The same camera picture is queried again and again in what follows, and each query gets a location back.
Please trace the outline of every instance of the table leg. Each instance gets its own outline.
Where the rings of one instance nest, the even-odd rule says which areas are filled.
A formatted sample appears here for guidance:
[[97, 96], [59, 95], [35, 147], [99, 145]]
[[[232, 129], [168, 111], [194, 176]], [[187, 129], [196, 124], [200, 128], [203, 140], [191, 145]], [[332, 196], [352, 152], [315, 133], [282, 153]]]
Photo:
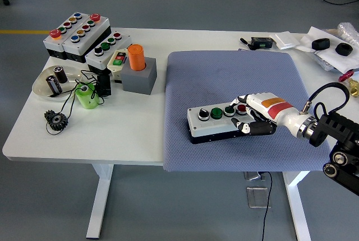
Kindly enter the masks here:
[[309, 171], [283, 172], [284, 183], [286, 185], [289, 205], [291, 207], [294, 228], [296, 229], [298, 241], [311, 240], [297, 186], [308, 173]]
[[99, 239], [108, 190], [111, 183], [113, 164], [93, 164], [93, 167], [100, 179], [97, 186], [94, 207], [92, 208], [86, 238]]

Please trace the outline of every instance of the black gear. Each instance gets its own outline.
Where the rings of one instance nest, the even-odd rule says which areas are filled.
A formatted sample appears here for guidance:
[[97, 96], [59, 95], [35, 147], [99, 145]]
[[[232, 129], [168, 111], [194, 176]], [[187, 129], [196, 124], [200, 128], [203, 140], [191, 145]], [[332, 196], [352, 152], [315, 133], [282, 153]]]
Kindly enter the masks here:
[[62, 131], [68, 124], [66, 116], [62, 113], [55, 114], [49, 121], [49, 125], [54, 131]]
[[55, 113], [54, 110], [47, 110], [47, 111], [45, 112], [45, 114], [44, 114], [45, 119], [47, 120], [47, 122], [50, 122], [51, 119], [52, 119], [52, 117], [55, 116], [55, 115], [56, 115], [56, 113]]

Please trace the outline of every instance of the blue cushion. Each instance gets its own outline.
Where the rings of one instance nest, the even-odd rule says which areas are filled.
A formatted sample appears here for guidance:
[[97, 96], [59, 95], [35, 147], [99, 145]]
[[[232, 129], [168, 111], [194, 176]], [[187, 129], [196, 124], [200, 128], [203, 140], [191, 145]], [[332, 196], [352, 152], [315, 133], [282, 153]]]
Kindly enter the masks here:
[[258, 51], [191, 51], [168, 56], [165, 86], [164, 164], [167, 171], [321, 170], [325, 141], [314, 148], [286, 127], [271, 136], [246, 136], [192, 144], [187, 109], [272, 92], [301, 109], [308, 94], [290, 55]]

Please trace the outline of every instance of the gold connector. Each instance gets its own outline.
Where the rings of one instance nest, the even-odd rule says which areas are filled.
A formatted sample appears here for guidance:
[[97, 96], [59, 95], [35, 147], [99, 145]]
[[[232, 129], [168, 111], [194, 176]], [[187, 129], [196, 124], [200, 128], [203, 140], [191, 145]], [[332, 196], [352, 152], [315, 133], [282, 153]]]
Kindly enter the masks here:
[[349, 81], [349, 91], [350, 94], [354, 97], [357, 97], [359, 95], [359, 82], [356, 80], [353, 80], [352, 78], [348, 79]]

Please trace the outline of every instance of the gray square holder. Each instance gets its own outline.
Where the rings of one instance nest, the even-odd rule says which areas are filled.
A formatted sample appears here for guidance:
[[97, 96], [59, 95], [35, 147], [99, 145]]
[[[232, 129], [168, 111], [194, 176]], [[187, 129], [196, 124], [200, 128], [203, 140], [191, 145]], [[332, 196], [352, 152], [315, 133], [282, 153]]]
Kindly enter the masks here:
[[145, 57], [146, 67], [141, 71], [134, 71], [127, 62], [121, 70], [121, 79], [124, 91], [136, 92], [138, 94], [148, 94], [157, 78], [156, 59]]

